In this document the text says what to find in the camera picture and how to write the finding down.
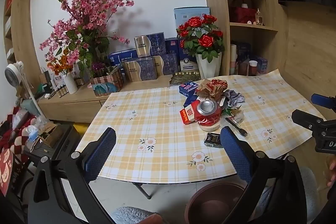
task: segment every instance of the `gold tray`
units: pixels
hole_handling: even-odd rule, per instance
[[[198,81],[201,79],[199,70],[186,70],[180,71],[173,74],[170,81],[171,85],[182,85],[188,81]]]

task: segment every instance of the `wall outlet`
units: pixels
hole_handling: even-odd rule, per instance
[[[113,37],[113,36],[120,37],[119,29],[115,29],[115,30],[113,30],[112,33],[111,33],[111,36],[112,36],[112,37]]]

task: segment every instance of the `red basket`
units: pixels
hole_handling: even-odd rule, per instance
[[[255,21],[255,13],[257,10],[252,8],[242,8],[242,7],[234,7],[234,3],[236,0],[233,0],[231,3],[231,6],[229,7],[229,17],[230,22],[236,22],[236,23],[247,23],[248,21],[251,21],[252,23]]]

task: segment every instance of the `fork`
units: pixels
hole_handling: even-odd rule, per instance
[[[247,136],[247,132],[245,129],[239,128],[231,119],[229,118],[225,118],[225,120],[227,120],[229,122],[229,124],[233,125],[239,132],[240,135],[242,135],[243,137]]]

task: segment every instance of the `hand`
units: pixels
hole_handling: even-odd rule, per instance
[[[329,170],[325,174],[327,179],[327,186],[331,187],[336,180],[336,155],[333,155],[330,158],[329,164],[328,164]]]

